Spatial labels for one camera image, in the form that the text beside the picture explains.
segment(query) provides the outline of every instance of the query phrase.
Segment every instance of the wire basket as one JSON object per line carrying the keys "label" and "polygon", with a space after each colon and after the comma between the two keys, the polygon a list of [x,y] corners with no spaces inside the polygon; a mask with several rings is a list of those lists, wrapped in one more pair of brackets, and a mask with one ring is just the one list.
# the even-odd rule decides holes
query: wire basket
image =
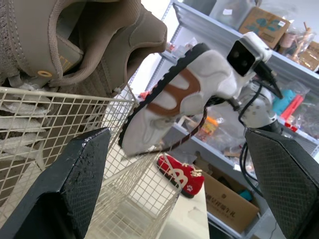
{"label": "wire basket", "polygon": [[72,138],[108,127],[104,178],[86,238],[157,238],[179,191],[157,169],[158,155],[128,160],[117,145],[135,105],[129,87],[115,99],[0,87],[0,228]]}

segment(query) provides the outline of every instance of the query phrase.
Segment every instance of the storage box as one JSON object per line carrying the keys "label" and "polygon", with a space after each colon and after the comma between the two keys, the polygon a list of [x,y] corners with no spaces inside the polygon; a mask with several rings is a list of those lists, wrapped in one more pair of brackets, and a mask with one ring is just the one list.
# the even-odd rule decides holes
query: storage box
{"label": "storage box", "polygon": [[302,66],[316,70],[319,65],[319,43],[311,42],[307,50],[300,54],[299,61]]}
{"label": "storage box", "polygon": [[235,231],[242,233],[259,209],[203,172],[207,210]]}
{"label": "storage box", "polygon": [[255,32],[269,47],[274,48],[287,31],[290,22],[270,12],[254,7],[239,28],[239,32]]}

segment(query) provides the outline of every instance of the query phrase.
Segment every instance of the red object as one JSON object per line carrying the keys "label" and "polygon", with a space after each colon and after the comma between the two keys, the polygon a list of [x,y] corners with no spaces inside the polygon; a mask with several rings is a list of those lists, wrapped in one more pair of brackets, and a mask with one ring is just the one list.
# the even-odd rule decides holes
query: red object
{"label": "red object", "polygon": [[171,164],[177,179],[174,178],[173,172],[163,156],[159,157],[157,161],[159,171],[176,187],[178,187],[177,180],[180,181],[181,186],[183,187],[181,193],[188,198],[193,198],[200,191],[204,183],[204,176],[200,173],[201,170],[196,170],[192,165],[180,163],[169,155],[167,155],[167,159]]}
{"label": "red object", "polygon": [[142,93],[140,93],[139,97],[141,97],[144,101],[146,96],[148,96],[150,93],[151,93],[150,91],[142,92]]}
{"label": "red object", "polygon": [[280,117],[286,121],[303,101],[304,98],[301,95],[296,95],[296,97],[293,99],[293,101],[291,101],[290,105],[285,109]]}

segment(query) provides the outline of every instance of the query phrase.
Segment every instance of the black shoe sole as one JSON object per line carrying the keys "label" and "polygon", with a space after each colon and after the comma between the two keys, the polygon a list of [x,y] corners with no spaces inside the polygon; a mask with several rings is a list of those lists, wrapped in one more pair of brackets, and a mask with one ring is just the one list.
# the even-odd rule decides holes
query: black shoe sole
{"label": "black shoe sole", "polygon": [[131,120],[133,117],[146,105],[151,103],[165,88],[167,84],[169,84],[172,79],[175,78],[183,69],[185,69],[191,62],[193,62],[198,56],[203,54],[206,51],[209,51],[209,47],[204,44],[197,44],[192,49],[188,50],[185,53],[185,57],[179,58],[177,61],[177,64],[175,66],[172,66],[169,71],[164,75],[163,79],[158,82],[158,85],[153,88],[152,93],[149,94],[144,101],[140,102],[140,105],[136,107],[133,111],[133,113],[128,116],[127,122],[122,127],[122,132],[120,133],[119,138],[119,146],[122,148],[123,138],[124,134],[126,132],[126,129],[128,128]]}
{"label": "black shoe sole", "polygon": [[[172,185],[174,185],[176,188],[179,188],[179,184],[175,181],[174,177],[169,175],[167,172],[165,172],[159,165],[159,162],[156,163],[156,166],[158,167],[159,171],[162,173],[162,175],[164,175],[165,178],[167,178]],[[181,193],[187,197],[187,198],[193,198],[194,195],[189,194],[188,192],[186,192],[184,189],[181,190]]]}

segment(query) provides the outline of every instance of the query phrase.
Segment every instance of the shoelace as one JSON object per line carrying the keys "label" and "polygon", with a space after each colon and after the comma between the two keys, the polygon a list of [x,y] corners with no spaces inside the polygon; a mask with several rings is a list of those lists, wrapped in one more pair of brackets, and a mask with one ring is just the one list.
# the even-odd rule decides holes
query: shoelace
{"label": "shoelace", "polygon": [[[181,164],[183,167],[188,167],[188,166],[191,166],[189,165],[188,163],[182,163]],[[201,169],[195,169],[193,166],[191,166],[193,168],[193,170],[190,172],[190,174],[193,176],[193,177],[200,177],[202,176],[201,173],[203,170]]]}
{"label": "shoelace", "polygon": [[142,152],[142,153],[137,153],[135,155],[132,155],[131,157],[143,156],[143,155],[146,155],[146,154],[166,153],[166,152],[173,151],[174,149],[176,149],[177,147],[179,147],[180,145],[182,145],[183,143],[188,141],[190,138],[192,138],[202,128],[202,126],[205,124],[205,121],[206,121],[206,118],[207,118],[207,108],[208,107],[213,106],[213,105],[218,105],[218,104],[221,104],[223,102],[225,102],[224,99],[212,96],[207,101],[207,103],[204,106],[203,117],[201,118],[201,121],[199,122],[198,126],[196,126],[188,135],[186,135],[180,141],[174,143],[172,146],[166,147],[164,149],[153,150],[153,151],[145,151],[145,152]]}

